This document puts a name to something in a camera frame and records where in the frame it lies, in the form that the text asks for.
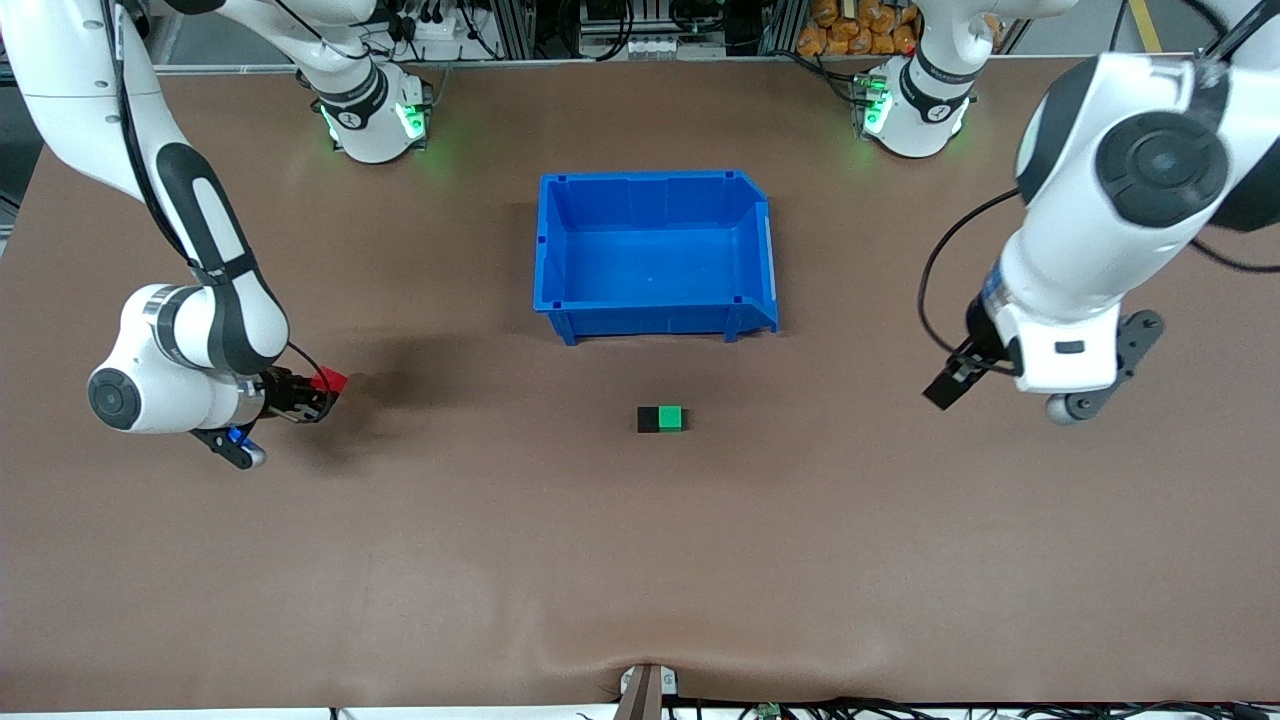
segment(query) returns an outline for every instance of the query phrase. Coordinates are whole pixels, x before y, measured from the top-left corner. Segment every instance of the green and black cube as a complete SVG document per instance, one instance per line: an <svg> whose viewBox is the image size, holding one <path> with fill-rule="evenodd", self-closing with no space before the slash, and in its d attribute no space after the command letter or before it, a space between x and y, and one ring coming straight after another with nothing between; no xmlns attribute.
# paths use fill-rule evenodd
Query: green and black cube
<svg viewBox="0 0 1280 720"><path fill-rule="evenodd" d="M636 407L636 432L680 433L687 425L687 410L678 405Z"/></svg>

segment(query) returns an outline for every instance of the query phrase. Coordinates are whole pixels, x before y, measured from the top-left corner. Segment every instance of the table surface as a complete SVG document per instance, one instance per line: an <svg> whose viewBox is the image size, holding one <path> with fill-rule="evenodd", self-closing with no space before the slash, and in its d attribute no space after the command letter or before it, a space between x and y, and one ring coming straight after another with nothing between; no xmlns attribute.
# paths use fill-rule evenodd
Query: table surface
<svg viewBox="0 0 1280 720"><path fill-rule="evenodd" d="M329 152L287 76L166 78L294 340L353 379L260 427L255 473L101 425L122 302L184 270L46 155L0 264L0 707L590 702L637 661L704 697L1274 697L1271 281L1176 259L1128 301L1165 338L1084 427L1002 378L919 395L920 265L1066 67L995 63L923 161L788 64L458 70L387 167ZM530 307L539 176L694 168L769 193L782 332L564 347ZM940 263L950 334L1019 218ZM655 404L692 429L636 434Z"/></svg>

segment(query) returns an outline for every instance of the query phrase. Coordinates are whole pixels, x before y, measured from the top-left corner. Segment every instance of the red object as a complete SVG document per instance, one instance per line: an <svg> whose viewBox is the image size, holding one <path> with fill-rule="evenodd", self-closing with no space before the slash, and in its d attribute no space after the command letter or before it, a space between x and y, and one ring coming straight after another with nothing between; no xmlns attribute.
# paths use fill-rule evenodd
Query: red object
<svg viewBox="0 0 1280 720"><path fill-rule="evenodd" d="M324 375L316 374L316 377L311 378L311 387L323 392L325 389L325 380L329 380L328 389L334 395L339 395L342 388L347 387L347 375L343 375L338 370L320 365L320 373Z"/></svg>

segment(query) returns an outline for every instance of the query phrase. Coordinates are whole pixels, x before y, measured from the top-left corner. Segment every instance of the blue bin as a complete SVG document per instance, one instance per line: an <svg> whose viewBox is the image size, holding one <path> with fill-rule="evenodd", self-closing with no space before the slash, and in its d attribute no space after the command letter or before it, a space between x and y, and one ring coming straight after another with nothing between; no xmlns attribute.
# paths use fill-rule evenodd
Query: blue bin
<svg viewBox="0 0 1280 720"><path fill-rule="evenodd" d="M544 176L534 310L564 345L778 332L768 199L737 170Z"/></svg>

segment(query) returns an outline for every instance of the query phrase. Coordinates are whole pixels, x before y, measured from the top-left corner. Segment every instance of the yellow stripe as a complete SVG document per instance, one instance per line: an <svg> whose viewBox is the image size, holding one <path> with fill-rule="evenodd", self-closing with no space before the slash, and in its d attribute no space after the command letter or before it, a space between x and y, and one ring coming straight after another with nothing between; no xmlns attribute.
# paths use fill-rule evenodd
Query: yellow stripe
<svg viewBox="0 0 1280 720"><path fill-rule="evenodd" d="M1156 24L1151 22L1147 0L1129 0L1129 9L1133 10L1133 22L1138 24L1138 36L1142 37L1143 50L1164 53L1164 49L1160 47L1160 36L1156 35Z"/></svg>

